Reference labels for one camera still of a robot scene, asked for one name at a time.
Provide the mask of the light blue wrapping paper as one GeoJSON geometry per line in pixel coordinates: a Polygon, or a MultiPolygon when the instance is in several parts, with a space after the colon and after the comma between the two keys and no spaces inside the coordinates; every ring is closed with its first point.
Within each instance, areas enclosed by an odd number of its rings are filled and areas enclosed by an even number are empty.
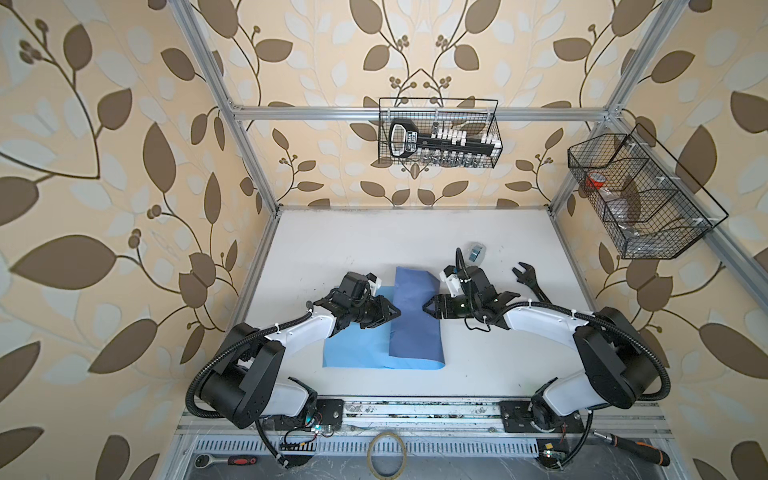
{"type": "Polygon", "coordinates": [[[445,366],[440,321],[423,311],[439,292],[439,281],[423,270],[399,267],[383,296],[401,311],[375,329],[357,324],[324,343],[325,368],[440,370],[445,366]]]}

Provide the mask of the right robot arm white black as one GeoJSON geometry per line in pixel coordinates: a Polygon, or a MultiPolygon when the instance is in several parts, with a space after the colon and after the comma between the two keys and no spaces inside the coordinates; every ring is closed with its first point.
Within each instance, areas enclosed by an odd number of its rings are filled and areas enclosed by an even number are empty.
{"type": "Polygon", "coordinates": [[[629,409],[638,401],[659,401],[671,391],[661,358],[616,309],[581,312],[555,305],[540,289],[533,299],[516,292],[497,292],[477,267],[448,266],[441,281],[449,289],[423,305],[438,319],[473,318],[486,327],[524,332],[576,351],[575,373],[554,378],[530,398],[529,410],[541,424],[580,410],[629,409]]]}

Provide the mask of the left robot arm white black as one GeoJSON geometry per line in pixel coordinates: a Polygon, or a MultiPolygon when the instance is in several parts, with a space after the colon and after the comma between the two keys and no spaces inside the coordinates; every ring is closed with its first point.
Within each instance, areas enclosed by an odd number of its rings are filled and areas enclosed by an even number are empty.
{"type": "Polygon", "coordinates": [[[226,419],[245,429],[266,417],[315,421],[317,392],[290,377],[279,382],[283,361],[352,324],[374,329],[401,315],[377,293],[379,279],[348,272],[339,286],[306,303],[302,316],[265,328],[233,327],[213,358],[195,375],[185,395],[185,408],[202,419],[226,419]]]}

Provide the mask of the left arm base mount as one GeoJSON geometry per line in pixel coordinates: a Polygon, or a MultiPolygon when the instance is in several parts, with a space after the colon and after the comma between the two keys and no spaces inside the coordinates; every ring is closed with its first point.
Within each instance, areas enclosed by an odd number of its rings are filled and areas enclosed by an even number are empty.
{"type": "Polygon", "coordinates": [[[303,429],[330,435],[341,429],[344,406],[345,402],[342,399],[321,398],[306,406],[296,417],[276,417],[275,427],[280,431],[303,429]]]}

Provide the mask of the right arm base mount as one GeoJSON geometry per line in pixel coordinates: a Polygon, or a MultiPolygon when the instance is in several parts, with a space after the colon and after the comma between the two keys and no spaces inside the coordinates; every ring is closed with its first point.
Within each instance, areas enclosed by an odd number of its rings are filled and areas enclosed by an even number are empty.
{"type": "Polygon", "coordinates": [[[581,434],[584,421],[578,413],[557,416],[544,403],[527,400],[499,402],[500,417],[506,433],[525,434],[581,434]]]}

